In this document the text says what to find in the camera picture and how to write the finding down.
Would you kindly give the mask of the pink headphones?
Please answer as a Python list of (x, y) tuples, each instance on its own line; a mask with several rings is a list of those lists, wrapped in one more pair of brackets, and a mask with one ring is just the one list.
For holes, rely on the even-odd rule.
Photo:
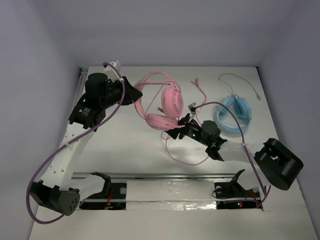
[[(166, 77), (167, 81), (148, 81), (150, 77), (155, 75), (163, 75)], [(172, 79), (171, 76), (160, 71), (154, 71), (146, 74), (134, 85), (134, 88), (141, 92), (147, 85), (160, 85), (160, 89), (157, 94), (162, 92), (162, 107), (158, 108), (158, 110), (161, 111), (163, 115), (149, 113), (147, 109), (144, 109), (142, 105), (142, 98), (138, 99), (134, 103), (136, 112), (152, 129), (159, 131), (174, 129), (178, 125), (178, 118), (182, 115), (184, 110), (184, 100), (180, 86)]]

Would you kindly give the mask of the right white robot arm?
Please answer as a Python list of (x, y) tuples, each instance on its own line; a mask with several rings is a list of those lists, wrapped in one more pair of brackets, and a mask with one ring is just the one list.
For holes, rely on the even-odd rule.
[(275, 138), (255, 144), (232, 142), (220, 136), (214, 121), (206, 120), (199, 125), (189, 114), (166, 133), (174, 140), (189, 137), (204, 145), (206, 154), (213, 160), (249, 164), (249, 169), (239, 170), (229, 182), (215, 184), (215, 196), (221, 200), (245, 198), (256, 187), (273, 186), (287, 191), (304, 167), (303, 162)]

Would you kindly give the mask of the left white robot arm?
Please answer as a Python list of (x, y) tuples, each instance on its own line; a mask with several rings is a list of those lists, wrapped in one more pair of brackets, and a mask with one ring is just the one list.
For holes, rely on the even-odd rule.
[(109, 175), (95, 171), (78, 182), (73, 182), (72, 176), (85, 146), (98, 128), (111, 120), (120, 107), (131, 105), (142, 96), (140, 89), (114, 71), (87, 76), (83, 94), (68, 118), (64, 141), (36, 170), (27, 186), (26, 207), (33, 220), (46, 223), (36, 218), (31, 200), (64, 217), (82, 207), (86, 199), (112, 197), (114, 188)]

